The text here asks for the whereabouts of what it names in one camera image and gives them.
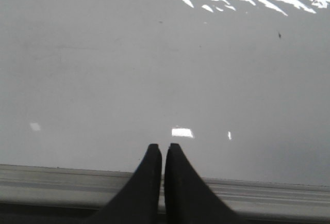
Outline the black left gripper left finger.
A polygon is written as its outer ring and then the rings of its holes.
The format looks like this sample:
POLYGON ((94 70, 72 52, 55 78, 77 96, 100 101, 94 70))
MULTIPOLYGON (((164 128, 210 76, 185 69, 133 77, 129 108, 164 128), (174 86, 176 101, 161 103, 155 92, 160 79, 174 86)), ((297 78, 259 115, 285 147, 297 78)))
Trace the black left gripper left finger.
POLYGON ((150 144, 124 187, 83 223, 156 223, 161 170, 159 147, 150 144))

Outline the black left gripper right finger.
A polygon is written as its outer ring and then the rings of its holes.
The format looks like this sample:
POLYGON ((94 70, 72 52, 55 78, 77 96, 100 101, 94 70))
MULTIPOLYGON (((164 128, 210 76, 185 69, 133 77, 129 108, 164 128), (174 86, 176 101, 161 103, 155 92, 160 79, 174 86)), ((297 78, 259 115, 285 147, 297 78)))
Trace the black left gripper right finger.
POLYGON ((242 223, 204 183, 177 143, 167 153, 164 197, 168 223, 242 223))

